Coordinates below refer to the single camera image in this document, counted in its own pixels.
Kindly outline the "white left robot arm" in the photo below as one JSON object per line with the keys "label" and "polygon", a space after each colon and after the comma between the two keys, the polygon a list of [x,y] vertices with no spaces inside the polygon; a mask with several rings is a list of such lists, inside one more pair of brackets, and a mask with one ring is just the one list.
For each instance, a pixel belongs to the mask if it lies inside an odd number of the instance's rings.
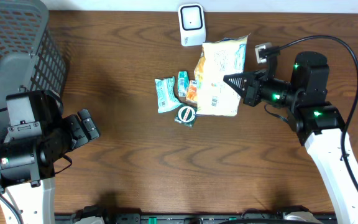
{"label": "white left robot arm", "polygon": [[55,170],[68,153],[99,138],[86,109],[62,118],[11,126],[13,136],[0,144],[0,206],[6,223],[55,223]]}

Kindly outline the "orange tissue pack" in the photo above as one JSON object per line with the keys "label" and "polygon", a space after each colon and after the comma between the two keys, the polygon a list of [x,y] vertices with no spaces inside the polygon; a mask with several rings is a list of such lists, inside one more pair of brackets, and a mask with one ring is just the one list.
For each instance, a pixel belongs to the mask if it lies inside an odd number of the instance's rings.
{"label": "orange tissue pack", "polygon": [[186,93],[186,101],[190,102],[190,103],[197,103],[197,87],[198,87],[198,83],[196,80],[190,80],[189,85],[188,85],[188,89],[187,89],[187,93]]}

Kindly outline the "small teal tissue pack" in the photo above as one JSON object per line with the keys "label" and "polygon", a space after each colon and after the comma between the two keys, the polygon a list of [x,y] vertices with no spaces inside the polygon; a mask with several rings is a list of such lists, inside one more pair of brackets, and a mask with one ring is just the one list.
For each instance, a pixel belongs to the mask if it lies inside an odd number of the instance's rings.
{"label": "small teal tissue pack", "polygon": [[178,96],[185,97],[188,91],[189,78],[187,71],[178,72]]}

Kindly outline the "grey plastic mesh basket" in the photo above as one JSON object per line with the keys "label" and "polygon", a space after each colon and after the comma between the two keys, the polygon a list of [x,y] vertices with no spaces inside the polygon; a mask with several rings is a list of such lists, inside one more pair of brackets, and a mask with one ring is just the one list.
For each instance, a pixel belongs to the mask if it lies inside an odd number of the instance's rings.
{"label": "grey plastic mesh basket", "polygon": [[48,22],[42,1],[0,1],[0,139],[9,125],[6,96],[34,90],[63,94],[67,66]]}

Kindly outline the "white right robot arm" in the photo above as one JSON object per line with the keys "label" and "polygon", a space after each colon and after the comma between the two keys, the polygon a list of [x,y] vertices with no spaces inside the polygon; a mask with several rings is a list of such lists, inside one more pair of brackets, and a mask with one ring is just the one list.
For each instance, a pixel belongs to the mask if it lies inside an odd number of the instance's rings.
{"label": "white right robot arm", "polygon": [[295,58],[291,80],[274,77],[277,58],[268,68],[224,76],[223,80],[244,100],[285,108],[287,124],[316,164],[334,207],[338,223],[358,223],[358,163],[351,149],[339,110],[326,101],[329,65],[317,52]]}

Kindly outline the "white barcode scanner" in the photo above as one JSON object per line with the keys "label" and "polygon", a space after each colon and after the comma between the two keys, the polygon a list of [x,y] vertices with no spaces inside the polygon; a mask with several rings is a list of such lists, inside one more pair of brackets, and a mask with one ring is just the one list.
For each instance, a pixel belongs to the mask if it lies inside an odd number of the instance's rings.
{"label": "white barcode scanner", "polygon": [[178,8],[181,45],[192,47],[206,42],[204,9],[198,3],[183,4]]}

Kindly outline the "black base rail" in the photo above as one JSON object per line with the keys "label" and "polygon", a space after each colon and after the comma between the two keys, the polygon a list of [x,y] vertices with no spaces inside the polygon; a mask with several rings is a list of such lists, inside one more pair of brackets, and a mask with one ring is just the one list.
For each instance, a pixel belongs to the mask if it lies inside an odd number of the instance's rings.
{"label": "black base rail", "polygon": [[98,206],[88,206],[75,213],[55,214],[56,223],[112,223],[112,224],[209,224],[209,223],[337,223],[334,214],[312,214],[302,206],[277,212],[250,208],[238,214],[230,213],[109,213]]}

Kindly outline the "large white snack bag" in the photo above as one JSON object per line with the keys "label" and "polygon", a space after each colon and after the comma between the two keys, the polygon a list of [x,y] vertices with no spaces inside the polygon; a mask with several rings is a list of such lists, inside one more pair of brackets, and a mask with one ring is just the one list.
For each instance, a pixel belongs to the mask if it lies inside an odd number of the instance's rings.
{"label": "large white snack bag", "polygon": [[242,73],[248,36],[224,38],[202,44],[194,74],[197,84],[197,112],[201,116],[236,116],[241,97],[223,78]]}

